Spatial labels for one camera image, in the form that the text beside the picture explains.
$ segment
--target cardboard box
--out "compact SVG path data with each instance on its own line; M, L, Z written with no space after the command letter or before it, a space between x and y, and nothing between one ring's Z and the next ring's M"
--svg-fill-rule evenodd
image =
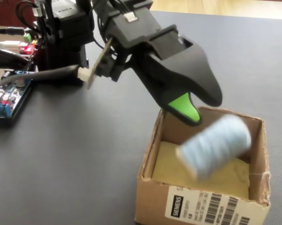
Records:
M187 126L172 114L160 111L137 178L135 221L143 225L262 225L270 209L265 122L228 110L202 107L199 111L203 123L197 127ZM182 144L226 113L240 116L252 135L251 149L240 156L250 164L249 200L151 179L161 141ZM216 206L209 217L211 199L215 197Z

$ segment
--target wooden floor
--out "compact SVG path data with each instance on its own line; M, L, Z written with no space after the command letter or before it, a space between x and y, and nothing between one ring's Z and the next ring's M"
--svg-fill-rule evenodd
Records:
M156 11L282 19L282 2L263 0L154 0Z

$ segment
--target electronics board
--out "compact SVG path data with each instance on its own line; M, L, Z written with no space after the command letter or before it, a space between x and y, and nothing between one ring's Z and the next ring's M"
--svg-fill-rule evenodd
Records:
M34 73L28 71L5 71L2 79L15 74ZM18 80L0 87L0 126L10 126L19 114L22 104L32 91L32 80Z

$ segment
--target shipping label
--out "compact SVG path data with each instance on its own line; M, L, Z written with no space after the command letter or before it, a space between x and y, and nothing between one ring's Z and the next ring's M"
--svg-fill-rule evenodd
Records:
M192 225L262 225L269 208L228 195L169 186L165 216Z

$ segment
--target spool of thread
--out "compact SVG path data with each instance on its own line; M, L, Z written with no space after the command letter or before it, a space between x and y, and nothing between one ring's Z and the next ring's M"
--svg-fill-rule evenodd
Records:
M240 117L227 114L178 147L176 155L194 180L204 180L250 146L247 125Z

